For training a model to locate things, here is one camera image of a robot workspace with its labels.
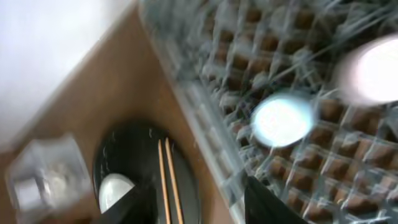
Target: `white circular object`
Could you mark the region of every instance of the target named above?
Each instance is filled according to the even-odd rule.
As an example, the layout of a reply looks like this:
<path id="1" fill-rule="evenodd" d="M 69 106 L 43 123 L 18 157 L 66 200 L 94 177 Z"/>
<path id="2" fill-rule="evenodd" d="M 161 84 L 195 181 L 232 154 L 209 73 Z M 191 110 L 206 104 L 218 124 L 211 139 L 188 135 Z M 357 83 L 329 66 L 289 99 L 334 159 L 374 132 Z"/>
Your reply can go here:
<path id="1" fill-rule="evenodd" d="M 284 147 L 306 136 L 313 128 L 315 118 L 315 110 L 308 100 L 278 93 L 257 106 L 251 127 L 260 143 Z"/>
<path id="2" fill-rule="evenodd" d="M 120 174 L 107 175 L 99 187 L 99 209 L 101 213 L 106 212 L 112 205 L 127 194 L 134 184 L 125 176 Z"/>
<path id="3" fill-rule="evenodd" d="M 398 36 L 361 47 L 337 72 L 343 99 L 348 103 L 374 106 L 398 100 Z"/>

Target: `wire dish rack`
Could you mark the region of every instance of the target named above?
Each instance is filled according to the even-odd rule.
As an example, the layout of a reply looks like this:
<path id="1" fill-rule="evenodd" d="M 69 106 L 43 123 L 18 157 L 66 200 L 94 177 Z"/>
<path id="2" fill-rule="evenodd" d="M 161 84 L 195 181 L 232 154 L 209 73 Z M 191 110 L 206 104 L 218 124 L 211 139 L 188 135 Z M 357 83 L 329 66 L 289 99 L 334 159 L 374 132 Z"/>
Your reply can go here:
<path id="1" fill-rule="evenodd" d="M 333 68 L 398 31 L 383 0 L 146 0 L 141 19 L 236 223 L 253 175 L 309 223 L 398 223 L 398 107 L 344 105 Z M 269 148 L 256 105 L 279 90 L 310 95 L 320 120 Z"/>

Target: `transparent container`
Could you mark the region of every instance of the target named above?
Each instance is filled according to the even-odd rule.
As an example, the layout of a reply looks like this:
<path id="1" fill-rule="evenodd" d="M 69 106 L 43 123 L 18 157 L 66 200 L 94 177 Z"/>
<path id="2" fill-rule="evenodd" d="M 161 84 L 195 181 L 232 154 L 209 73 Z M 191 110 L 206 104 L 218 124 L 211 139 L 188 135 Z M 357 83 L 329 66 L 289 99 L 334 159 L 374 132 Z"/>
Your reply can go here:
<path id="1" fill-rule="evenodd" d="M 33 140 L 10 165 L 6 184 L 19 223 L 37 223 L 91 191 L 91 179 L 73 136 Z"/>
<path id="2" fill-rule="evenodd" d="M 397 111 L 346 105 L 339 60 L 398 31 L 389 0 L 151 0 L 141 19 L 230 214 L 253 175 L 309 223 L 398 220 Z M 310 95 L 320 119 L 288 147 L 253 137 L 256 106 Z"/>

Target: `wooden chopstick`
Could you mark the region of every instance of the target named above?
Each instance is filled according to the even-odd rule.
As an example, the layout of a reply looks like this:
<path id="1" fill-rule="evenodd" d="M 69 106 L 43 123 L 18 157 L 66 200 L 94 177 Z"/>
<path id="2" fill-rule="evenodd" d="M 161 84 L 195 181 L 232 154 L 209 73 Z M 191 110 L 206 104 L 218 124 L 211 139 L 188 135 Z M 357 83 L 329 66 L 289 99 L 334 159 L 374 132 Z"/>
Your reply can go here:
<path id="1" fill-rule="evenodd" d="M 170 224 L 169 197 L 167 196 L 166 177 L 165 177 L 165 173 L 164 173 L 164 163 L 163 163 L 162 143 L 160 140 L 159 140 L 157 147 L 159 150 L 159 166 L 160 166 L 160 176 L 162 178 L 163 202 L 164 202 L 164 208 L 165 208 L 165 212 L 166 212 L 166 224 Z"/>
<path id="2" fill-rule="evenodd" d="M 173 158 L 172 158 L 172 154 L 170 152 L 170 145 L 169 145 L 169 139 L 168 138 L 166 138 L 166 154 L 167 154 L 167 162 L 169 163 L 170 176 L 172 178 L 174 202 L 175 202 L 175 206 L 177 208 L 178 223 L 179 224 L 183 224 L 184 220 L 182 218 L 181 205 L 180 205 L 180 196 L 178 195 L 177 181 L 175 179 L 175 174 L 174 174 Z"/>

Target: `dish rack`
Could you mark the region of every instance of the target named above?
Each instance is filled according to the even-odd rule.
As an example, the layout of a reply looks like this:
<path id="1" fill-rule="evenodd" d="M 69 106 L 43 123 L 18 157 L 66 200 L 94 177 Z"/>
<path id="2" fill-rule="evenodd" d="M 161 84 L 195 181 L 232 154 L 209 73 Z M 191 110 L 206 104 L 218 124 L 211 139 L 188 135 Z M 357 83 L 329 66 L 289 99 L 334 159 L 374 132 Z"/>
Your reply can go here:
<path id="1" fill-rule="evenodd" d="M 142 23 L 236 223 L 258 178 L 309 223 L 398 222 L 398 107 L 339 99 L 333 68 L 398 31 L 393 0 L 146 0 Z M 250 117 L 279 90 L 312 96 L 320 120 L 284 148 Z"/>

